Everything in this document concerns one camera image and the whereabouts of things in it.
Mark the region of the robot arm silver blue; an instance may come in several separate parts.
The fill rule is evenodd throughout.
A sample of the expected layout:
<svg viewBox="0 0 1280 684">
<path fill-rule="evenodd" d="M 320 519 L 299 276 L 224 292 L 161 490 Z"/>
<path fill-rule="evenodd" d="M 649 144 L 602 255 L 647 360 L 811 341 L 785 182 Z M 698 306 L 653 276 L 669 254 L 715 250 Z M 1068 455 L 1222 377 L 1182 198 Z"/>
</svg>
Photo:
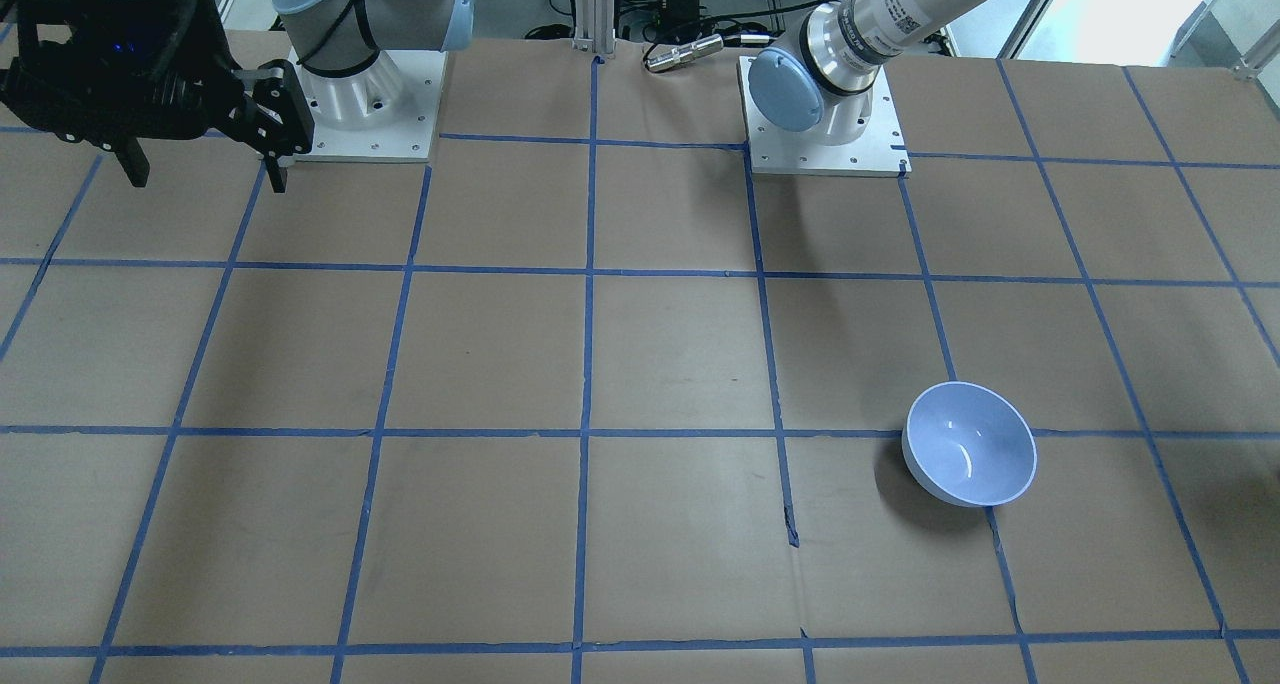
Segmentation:
<svg viewBox="0 0 1280 684">
<path fill-rule="evenodd" d="M 748 69 L 748 99 L 773 126 L 820 133 L 823 145 L 859 138 L 881 68 L 988 0 L 838 0 L 763 49 Z"/>
<path fill-rule="evenodd" d="M 248 145 L 275 192 L 282 159 L 310 154 L 315 126 L 388 113 L 406 97 L 392 53 L 468 46 L 472 0 L 271 0 L 294 54 L 256 68 L 230 51 L 216 0 L 14 0 L 18 54 L 3 104 L 27 126 L 88 142 L 142 187 L 142 140 L 207 131 Z"/>
</svg>

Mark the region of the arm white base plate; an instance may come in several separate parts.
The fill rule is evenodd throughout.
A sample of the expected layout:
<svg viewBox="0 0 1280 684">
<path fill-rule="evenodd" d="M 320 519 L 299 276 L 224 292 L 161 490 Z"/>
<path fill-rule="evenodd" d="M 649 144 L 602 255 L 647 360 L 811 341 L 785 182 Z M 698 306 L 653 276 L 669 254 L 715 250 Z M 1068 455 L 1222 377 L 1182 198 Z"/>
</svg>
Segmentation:
<svg viewBox="0 0 1280 684">
<path fill-rule="evenodd" d="M 751 170 L 767 175 L 900 177 L 913 170 L 883 69 L 870 91 L 836 105 L 813 129 L 790 132 L 768 122 L 751 97 L 753 58 L 739 59 Z"/>
<path fill-rule="evenodd" d="M 428 164 L 451 55 L 390 50 L 366 70 L 326 78 L 298 69 L 315 129 L 312 163 Z"/>
</svg>

